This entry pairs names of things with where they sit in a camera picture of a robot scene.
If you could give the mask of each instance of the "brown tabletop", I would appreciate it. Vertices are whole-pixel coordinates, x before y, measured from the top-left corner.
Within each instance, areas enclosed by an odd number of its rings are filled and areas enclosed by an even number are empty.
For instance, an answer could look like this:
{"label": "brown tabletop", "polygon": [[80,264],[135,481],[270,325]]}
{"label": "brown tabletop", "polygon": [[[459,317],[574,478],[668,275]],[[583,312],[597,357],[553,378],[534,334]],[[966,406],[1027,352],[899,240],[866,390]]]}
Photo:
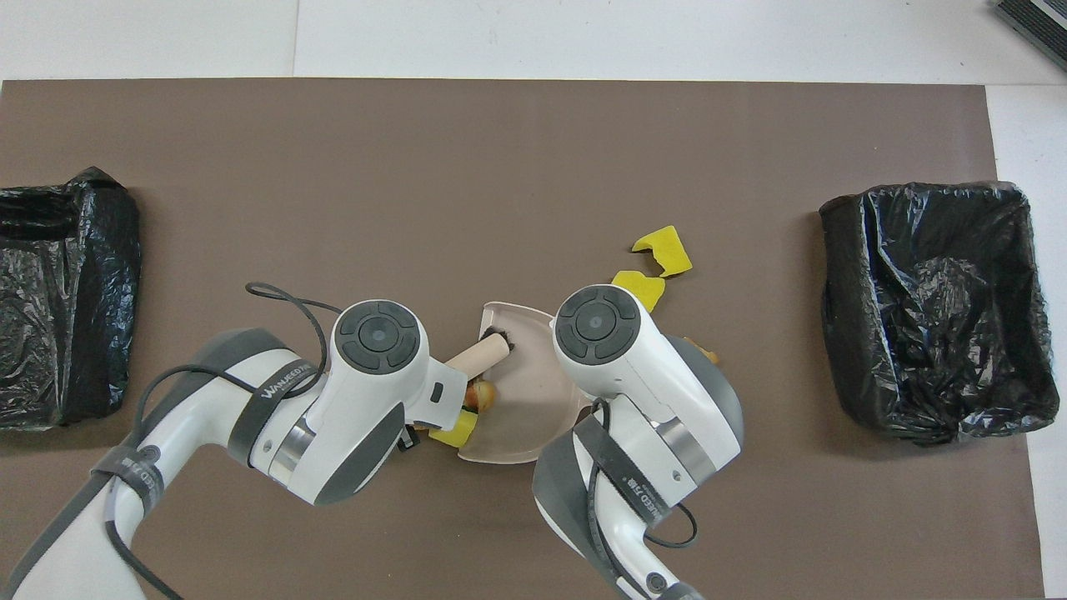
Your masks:
{"label": "brown tabletop", "polygon": [[[447,359],[481,304],[554,312],[666,224],[695,268],[654,313],[714,349],[742,456],[695,492],[707,598],[1042,596],[1025,440],[920,449],[844,415],[822,343],[818,206],[878,184],[996,178],[977,86],[453,81],[9,81],[0,186],[95,164],[140,203],[131,391],[214,333],[306,321],[250,280],[346,305],[384,297]],[[0,433],[0,572],[129,427]],[[195,455],[134,551],[188,598],[611,598],[557,539],[532,465],[428,441],[315,508],[221,448]],[[665,536],[684,536],[675,516]]]}

